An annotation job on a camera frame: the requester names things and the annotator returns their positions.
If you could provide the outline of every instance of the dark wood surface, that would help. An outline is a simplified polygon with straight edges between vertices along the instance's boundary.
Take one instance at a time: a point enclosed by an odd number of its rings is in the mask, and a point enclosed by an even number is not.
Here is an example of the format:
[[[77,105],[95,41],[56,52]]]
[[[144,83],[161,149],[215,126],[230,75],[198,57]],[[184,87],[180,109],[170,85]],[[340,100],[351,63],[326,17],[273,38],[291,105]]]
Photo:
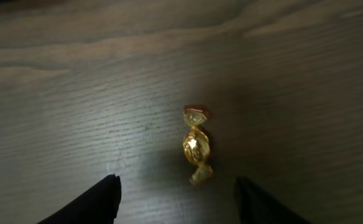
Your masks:
[[[214,114],[201,187],[191,103]],[[246,175],[312,222],[363,224],[363,0],[0,4],[0,223],[110,173],[115,223],[238,223]]]

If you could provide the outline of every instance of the wooden table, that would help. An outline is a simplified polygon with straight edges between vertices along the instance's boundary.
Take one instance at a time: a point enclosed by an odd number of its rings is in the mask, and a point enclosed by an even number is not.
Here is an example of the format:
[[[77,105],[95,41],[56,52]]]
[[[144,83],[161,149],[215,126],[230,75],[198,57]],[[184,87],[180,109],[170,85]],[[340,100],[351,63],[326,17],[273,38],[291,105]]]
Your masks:
[[[191,103],[214,114],[198,188]],[[238,223],[246,175],[314,223],[363,224],[363,0],[0,4],[0,223],[111,173],[115,223]]]

